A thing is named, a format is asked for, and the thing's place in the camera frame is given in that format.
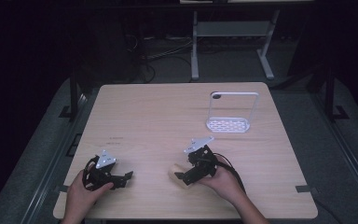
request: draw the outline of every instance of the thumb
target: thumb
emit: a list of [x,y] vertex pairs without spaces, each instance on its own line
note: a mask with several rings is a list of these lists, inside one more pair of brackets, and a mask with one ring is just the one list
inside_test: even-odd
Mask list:
[[201,185],[210,187],[210,188],[212,187],[212,184],[213,184],[212,179],[210,177],[203,177],[202,179],[200,179],[198,181],[198,183],[200,183]]
[[94,194],[96,194],[97,197],[101,197],[105,192],[110,190],[112,187],[113,187],[113,183],[109,182],[109,183],[103,185],[102,187],[94,190]]

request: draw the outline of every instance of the human hand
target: human hand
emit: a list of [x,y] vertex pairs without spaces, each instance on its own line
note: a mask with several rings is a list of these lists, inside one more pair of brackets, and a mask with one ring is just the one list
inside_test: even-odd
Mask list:
[[[221,156],[216,158],[224,164],[227,164]],[[245,192],[241,189],[238,180],[226,168],[217,166],[216,173],[213,177],[203,177],[198,183],[213,189],[220,197],[234,203],[240,196],[244,196]]]
[[113,183],[107,183],[94,191],[87,190],[82,181],[83,172],[82,170],[77,174],[74,182],[68,188],[65,215],[61,224],[80,223],[95,202],[113,187]]

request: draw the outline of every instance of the white bracket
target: white bracket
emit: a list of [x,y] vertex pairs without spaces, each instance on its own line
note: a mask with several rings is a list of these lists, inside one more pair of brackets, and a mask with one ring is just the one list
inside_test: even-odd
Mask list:
[[208,143],[212,142],[214,138],[212,136],[205,137],[205,138],[193,138],[191,139],[190,146],[185,149],[185,153],[191,153],[199,150],[200,148],[204,147]]
[[109,153],[107,153],[106,150],[103,150],[100,159],[98,159],[98,162],[96,164],[96,168],[101,169],[115,162],[116,162],[116,158],[112,157]]

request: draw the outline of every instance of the perforated panel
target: perforated panel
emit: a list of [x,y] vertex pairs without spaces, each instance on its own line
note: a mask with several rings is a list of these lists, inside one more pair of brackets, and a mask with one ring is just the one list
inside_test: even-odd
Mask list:
[[214,133],[245,133],[250,124],[241,118],[209,118],[207,126]]

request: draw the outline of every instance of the wooden table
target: wooden table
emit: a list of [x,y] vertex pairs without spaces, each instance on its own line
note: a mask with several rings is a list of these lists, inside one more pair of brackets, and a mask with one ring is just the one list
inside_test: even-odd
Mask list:
[[[247,133],[212,133],[206,127],[213,91],[255,91],[259,101]],[[267,218],[314,218],[318,212],[282,121],[264,83],[108,85],[100,89],[64,185],[106,149],[117,158],[113,175],[134,176],[110,190],[88,218],[232,219],[236,210],[199,184],[183,189],[169,179],[175,163],[190,168],[183,152],[192,138],[213,136],[208,146],[230,159],[247,194]],[[62,218],[62,192],[54,216]]]

